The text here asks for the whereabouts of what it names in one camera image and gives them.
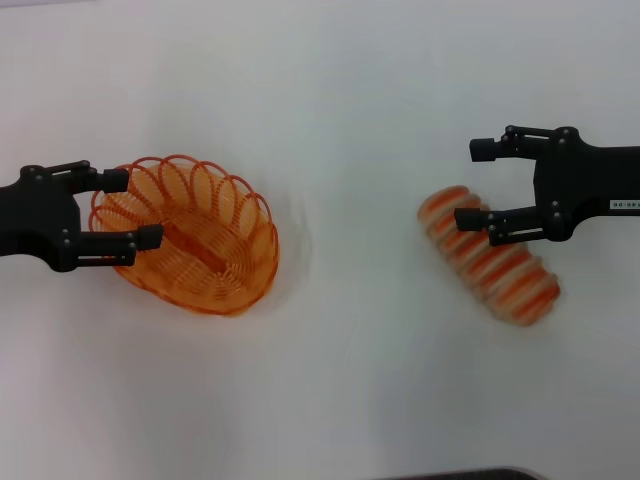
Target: orange wire basket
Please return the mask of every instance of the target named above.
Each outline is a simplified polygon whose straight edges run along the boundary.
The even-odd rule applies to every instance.
[[[131,165],[126,193],[96,192],[89,229],[164,226],[162,246],[114,267],[137,287],[188,310],[238,315],[269,292],[278,269],[278,232],[265,199],[242,178],[186,155]]]

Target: orange striped cylinder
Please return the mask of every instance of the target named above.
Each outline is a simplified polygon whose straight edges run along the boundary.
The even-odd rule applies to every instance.
[[[526,244],[492,247],[486,232],[461,232],[456,208],[489,208],[464,186],[449,187],[427,198],[418,210],[429,239],[464,283],[496,317],[529,326],[553,307],[560,295],[558,279]]]

